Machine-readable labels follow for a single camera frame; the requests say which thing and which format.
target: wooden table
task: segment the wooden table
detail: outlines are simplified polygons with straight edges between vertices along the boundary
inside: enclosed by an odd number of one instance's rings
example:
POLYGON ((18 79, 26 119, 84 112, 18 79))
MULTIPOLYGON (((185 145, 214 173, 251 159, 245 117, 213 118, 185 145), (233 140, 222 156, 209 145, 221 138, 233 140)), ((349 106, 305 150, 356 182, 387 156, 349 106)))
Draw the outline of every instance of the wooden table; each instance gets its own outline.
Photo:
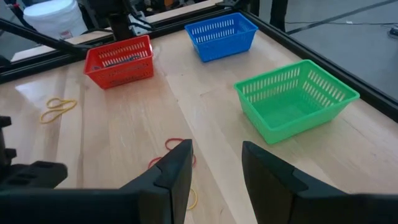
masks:
POLYGON ((253 141, 346 192, 398 193, 398 125, 362 100, 332 122, 268 146, 242 112, 233 84, 300 60, 257 32, 251 50, 201 63, 185 31, 152 40, 155 76, 103 91, 78 62, 0 86, 0 114, 12 117, 14 162, 65 163, 62 188, 118 188, 167 153, 168 138, 192 138, 196 208, 186 223, 255 223, 241 145, 253 141), (78 100, 39 124, 49 98, 78 100))

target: black clamp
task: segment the black clamp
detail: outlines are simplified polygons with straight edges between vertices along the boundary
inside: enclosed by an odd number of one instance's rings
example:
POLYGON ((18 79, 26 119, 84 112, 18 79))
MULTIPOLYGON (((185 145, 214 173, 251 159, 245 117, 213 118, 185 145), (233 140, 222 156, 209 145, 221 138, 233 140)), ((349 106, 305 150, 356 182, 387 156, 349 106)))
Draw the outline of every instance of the black clamp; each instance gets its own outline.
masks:
POLYGON ((2 128, 11 118, 0 116, 0 191, 21 188, 54 188, 68 176, 67 167, 56 162, 36 161, 31 165, 14 164, 15 149, 6 149, 2 128))
POLYGON ((0 116, 0 172, 3 168, 11 165, 13 158, 17 157, 15 149, 6 149, 4 142, 4 135, 2 129, 11 125, 11 118, 7 116, 0 116))

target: metal frame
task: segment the metal frame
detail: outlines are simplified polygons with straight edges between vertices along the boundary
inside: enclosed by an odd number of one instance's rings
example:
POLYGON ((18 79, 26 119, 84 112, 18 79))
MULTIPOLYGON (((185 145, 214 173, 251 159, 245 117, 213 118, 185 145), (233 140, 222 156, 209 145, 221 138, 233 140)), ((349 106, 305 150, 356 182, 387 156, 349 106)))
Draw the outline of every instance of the metal frame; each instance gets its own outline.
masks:
MULTIPOLYGON (((258 0, 252 0, 250 2, 251 12, 256 13, 258 11, 258 0)), ((337 64, 328 60, 324 56, 314 52, 308 47, 301 44, 299 41, 281 32, 270 24, 261 21, 256 15, 251 12, 247 12, 241 9, 235 9, 234 7, 225 7, 225 5, 219 4, 197 11, 188 12, 179 16, 164 19, 153 23, 155 31, 149 33, 151 39, 161 37, 163 35, 171 34, 176 31, 180 31, 185 25, 193 22, 210 19, 213 17, 230 14, 232 12, 239 11, 251 22, 258 26, 259 31, 265 33, 269 37, 276 40, 278 43, 292 51, 303 59, 313 60, 316 64, 330 72, 336 78, 340 79, 351 88, 355 89, 361 94, 361 98, 375 107, 386 116, 398 122, 398 102, 390 96, 387 96, 382 91, 374 88, 370 84, 359 79, 352 73, 341 68, 337 64)), ((82 43, 82 45, 97 46, 113 42, 113 36, 107 35, 98 39, 93 39, 82 43)), ((73 62, 84 60, 84 55, 70 55, 66 52, 55 50, 42 55, 37 55, 24 60, 12 62, 8 67, 0 67, 0 84, 16 80, 18 78, 27 77, 39 72, 44 72, 53 68, 68 65, 73 62)))

